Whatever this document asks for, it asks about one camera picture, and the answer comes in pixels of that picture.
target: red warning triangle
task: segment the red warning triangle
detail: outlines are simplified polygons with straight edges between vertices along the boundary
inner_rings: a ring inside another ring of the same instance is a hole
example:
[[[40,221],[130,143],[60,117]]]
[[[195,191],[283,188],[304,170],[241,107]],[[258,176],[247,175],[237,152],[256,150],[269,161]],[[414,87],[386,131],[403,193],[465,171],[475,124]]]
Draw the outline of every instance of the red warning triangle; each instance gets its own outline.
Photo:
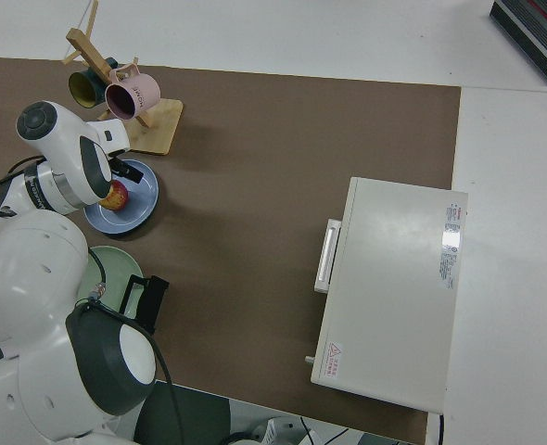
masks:
[[[341,354],[341,349],[336,346],[335,343],[329,344],[329,357]]]

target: pink mug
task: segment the pink mug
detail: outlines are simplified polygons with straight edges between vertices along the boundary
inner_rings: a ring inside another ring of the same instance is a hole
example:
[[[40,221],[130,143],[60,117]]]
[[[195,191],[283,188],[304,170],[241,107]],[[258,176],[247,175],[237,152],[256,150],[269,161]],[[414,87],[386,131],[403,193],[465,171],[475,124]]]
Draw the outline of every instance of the pink mug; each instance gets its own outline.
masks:
[[[119,79],[118,72],[126,77]],[[105,91],[108,109],[119,119],[133,119],[154,107],[160,101],[160,88],[153,77],[140,73],[137,65],[130,63],[109,73],[111,84]]]

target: white table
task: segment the white table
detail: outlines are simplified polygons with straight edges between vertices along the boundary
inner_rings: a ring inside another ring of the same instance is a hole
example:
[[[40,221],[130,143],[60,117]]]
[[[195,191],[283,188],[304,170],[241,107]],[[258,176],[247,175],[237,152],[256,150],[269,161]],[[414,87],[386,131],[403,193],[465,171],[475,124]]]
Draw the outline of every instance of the white table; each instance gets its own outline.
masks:
[[[63,58],[87,5],[0,0],[0,57]],[[547,84],[490,6],[101,0],[93,42],[149,65],[461,85],[452,186],[469,215],[445,443],[547,443]]]

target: plate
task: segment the plate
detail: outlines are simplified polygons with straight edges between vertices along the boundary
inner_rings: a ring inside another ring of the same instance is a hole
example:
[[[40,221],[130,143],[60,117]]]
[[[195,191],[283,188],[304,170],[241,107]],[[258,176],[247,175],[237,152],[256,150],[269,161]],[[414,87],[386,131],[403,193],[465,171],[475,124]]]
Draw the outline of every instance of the plate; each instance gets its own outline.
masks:
[[[142,270],[132,256],[120,248],[97,246],[91,249],[105,268],[105,275],[107,276],[107,288],[101,301],[111,309],[118,311],[130,275],[143,277]],[[78,289],[77,299],[88,298],[88,294],[99,281],[100,271],[98,270],[98,266],[92,257],[88,255],[88,265]],[[127,317],[135,318],[137,303],[143,292],[143,286],[134,284],[129,301],[125,307],[125,315]]]
[[[122,235],[138,227],[147,220],[159,199],[159,182],[152,169],[135,159],[124,159],[123,162],[144,174],[140,184],[118,178],[127,188],[129,196],[125,207],[118,211],[105,209],[99,204],[84,207],[86,220],[106,235]]]

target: green plate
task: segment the green plate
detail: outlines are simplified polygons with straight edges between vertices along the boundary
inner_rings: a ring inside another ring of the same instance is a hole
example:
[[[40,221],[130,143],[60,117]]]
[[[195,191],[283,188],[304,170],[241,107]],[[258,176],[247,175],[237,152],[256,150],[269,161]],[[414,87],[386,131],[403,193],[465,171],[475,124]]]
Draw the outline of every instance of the green plate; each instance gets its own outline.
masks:
[[[131,275],[143,277],[142,270],[132,256],[120,248],[96,246],[92,248],[92,251],[103,264],[105,274],[107,275],[107,289],[101,301],[111,309],[118,311],[123,300],[125,288],[129,282],[129,277]],[[88,255],[88,265],[86,266],[86,271],[78,290],[78,299],[87,298],[90,291],[99,281],[100,272],[98,271],[98,266],[92,257]],[[132,287],[132,293],[125,307],[125,315],[127,317],[135,318],[137,303],[143,291],[143,286],[134,284]]]

